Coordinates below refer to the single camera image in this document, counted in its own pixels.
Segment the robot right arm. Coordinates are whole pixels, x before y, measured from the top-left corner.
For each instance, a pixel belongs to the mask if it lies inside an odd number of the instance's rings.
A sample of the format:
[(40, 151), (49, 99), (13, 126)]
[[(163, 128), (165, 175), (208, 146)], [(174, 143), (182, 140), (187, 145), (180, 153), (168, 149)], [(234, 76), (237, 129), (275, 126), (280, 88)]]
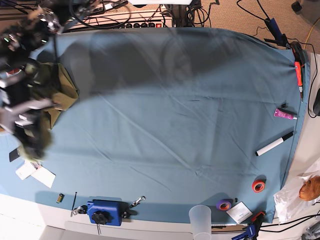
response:
[(50, 130), (78, 91), (59, 63), (40, 63), (31, 53), (94, 12), (97, 0), (44, 0), (0, 34), (0, 127), (19, 139)]

